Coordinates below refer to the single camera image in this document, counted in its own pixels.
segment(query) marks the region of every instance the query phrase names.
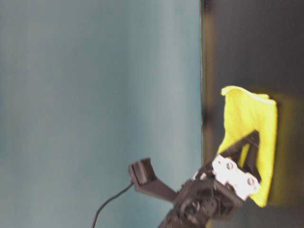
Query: yellow towel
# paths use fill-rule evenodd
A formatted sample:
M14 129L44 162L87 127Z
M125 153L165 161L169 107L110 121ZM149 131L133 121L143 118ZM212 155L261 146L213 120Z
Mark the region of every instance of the yellow towel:
M222 89L226 96L224 110L225 137L219 146L218 153L234 144L240 138L259 131L260 145L257 155L257 169L261 175L261 188L251 196L255 203L267 205L268 194L273 175L276 147L277 108L276 102L265 94L254 94L241 87L227 86ZM242 165L248 147L244 147L239 164Z

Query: black cable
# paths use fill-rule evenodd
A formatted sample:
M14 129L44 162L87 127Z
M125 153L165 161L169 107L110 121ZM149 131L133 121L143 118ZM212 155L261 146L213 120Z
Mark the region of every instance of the black cable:
M100 211L105 207L105 205L107 205L110 201L114 200L115 198L119 197L121 194L125 193L126 191L129 190L129 188L131 188L131 186L133 185L133 183L131 183L128 187L126 187L124 190L122 190L121 192L119 192L118 194L116 194L115 196L111 197L110 199L108 199L106 202L104 202L100 208L98 209L98 211L96 212L95 216L94 216L94 220L93 220L93 223L92 223L92 227L91 228L94 228L95 227L95 224L96 224L96 221L97 221L97 217L100 213Z

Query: black table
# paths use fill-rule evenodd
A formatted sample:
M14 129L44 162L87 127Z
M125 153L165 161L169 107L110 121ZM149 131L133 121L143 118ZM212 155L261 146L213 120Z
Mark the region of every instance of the black table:
M304 1L206 0L202 6L203 157L224 137L221 88L241 86L278 103L269 204L253 202L213 227L304 227Z

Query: screw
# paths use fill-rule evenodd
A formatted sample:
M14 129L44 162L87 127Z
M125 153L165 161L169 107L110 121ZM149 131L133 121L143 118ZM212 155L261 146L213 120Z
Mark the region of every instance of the screw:
M226 167L227 167L227 169L231 170L233 168L233 164L228 162Z
M255 184L255 181L252 178L248 178L247 183L248 183L249 186L252 186L252 185Z

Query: black plastic part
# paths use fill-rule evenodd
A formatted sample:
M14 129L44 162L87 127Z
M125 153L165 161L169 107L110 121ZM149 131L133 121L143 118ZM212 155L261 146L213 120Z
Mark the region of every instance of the black plastic part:
M155 176L150 158L130 164L128 171L136 191L174 202L177 193Z
M254 130L249 135L243 137L242 139L237 141L235 144L228 147L226 150L224 150L222 153L220 153L220 155L223 157L234 157L236 154L238 156L240 156L243 146L245 146L246 144L250 144L252 146L255 146L258 149L259 143L260 143L259 133L257 130Z
M249 172L252 175L254 175L257 178L258 182L260 182L261 176L256 167L257 151L258 151L257 147L250 145L244 165L243 165L243 170L245 172Z
M188 180L159 228L203 228L209 219L230 218L243 203L233 190L214 178Z

